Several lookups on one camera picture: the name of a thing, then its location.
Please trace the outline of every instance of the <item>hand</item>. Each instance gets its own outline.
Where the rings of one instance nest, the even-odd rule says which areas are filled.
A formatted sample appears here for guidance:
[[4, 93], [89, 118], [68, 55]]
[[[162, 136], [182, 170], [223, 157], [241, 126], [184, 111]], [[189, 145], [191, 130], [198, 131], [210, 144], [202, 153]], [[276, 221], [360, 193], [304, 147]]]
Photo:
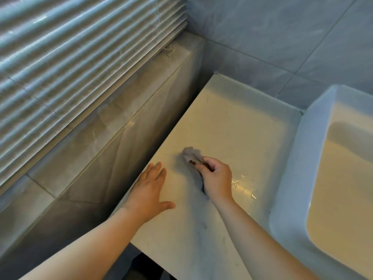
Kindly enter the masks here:
[[206, 193], [215, 206], [221, 202], [234, 201], [232, 172], [229, 166], [211, 157], [203, 157], [203, 162], [207, 163], [213, 172], [203, 164], [196, 164], [195, 168], [202, 174]]
[[148, 222], [167, 209], [176, 207], [175, 203], [171, 201], [159, 202], [159, 195], [166, 178], [165, 168], [158, 175], [161, 167], [161, 162], [158, 162], [155, 166], [150, 163], [139, 176], [123, 205], [124, 208], [138, 215], [143, 223]]

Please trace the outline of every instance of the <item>venetian blind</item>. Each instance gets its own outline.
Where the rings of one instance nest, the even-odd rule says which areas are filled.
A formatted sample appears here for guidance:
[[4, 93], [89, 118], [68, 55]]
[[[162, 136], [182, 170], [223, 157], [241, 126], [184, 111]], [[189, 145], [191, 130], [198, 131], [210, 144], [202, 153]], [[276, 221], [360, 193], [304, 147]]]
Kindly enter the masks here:
[[184, 0], [0, 0], [0, 186], [185, 19]]

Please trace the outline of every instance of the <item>white countertop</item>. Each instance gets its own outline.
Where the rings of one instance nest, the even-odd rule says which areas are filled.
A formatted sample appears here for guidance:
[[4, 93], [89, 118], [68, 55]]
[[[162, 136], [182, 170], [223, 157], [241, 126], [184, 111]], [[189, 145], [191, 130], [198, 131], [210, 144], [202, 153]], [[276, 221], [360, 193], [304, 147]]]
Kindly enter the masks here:
[[295, 108], [214, 75], [150, 161], [167, 168], [161, 201], [177, 207], [143, 225], [131, 243], [178, 280], [251, 279], [181, 151], [193, 146], [229, 164], [236, 202], [268, 231], [300, 118]]

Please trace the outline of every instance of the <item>person's right arm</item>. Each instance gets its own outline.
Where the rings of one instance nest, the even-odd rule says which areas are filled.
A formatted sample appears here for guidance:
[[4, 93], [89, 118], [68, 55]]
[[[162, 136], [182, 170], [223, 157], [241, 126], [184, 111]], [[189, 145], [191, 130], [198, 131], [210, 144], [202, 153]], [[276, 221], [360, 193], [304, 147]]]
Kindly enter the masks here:
[[206, 192], [251, 277], [254, 280], [317, 279], [234, 201], [229, 166], [211, 157], [203, 160], [213, 172], [202, 164], [195, 167], [202, 174]]

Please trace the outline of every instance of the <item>forearm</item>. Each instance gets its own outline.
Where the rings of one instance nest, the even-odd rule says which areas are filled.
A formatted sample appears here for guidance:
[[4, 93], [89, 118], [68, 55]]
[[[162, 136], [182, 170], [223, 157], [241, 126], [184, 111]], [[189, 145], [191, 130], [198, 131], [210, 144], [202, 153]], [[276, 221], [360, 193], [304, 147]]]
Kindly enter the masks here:
[[102, 279], [141, 225], [138, 216], [121, 208], [22, 279]]
[[233, 200], [218, 203], [216, 207], [254, 280], [317, 279]]

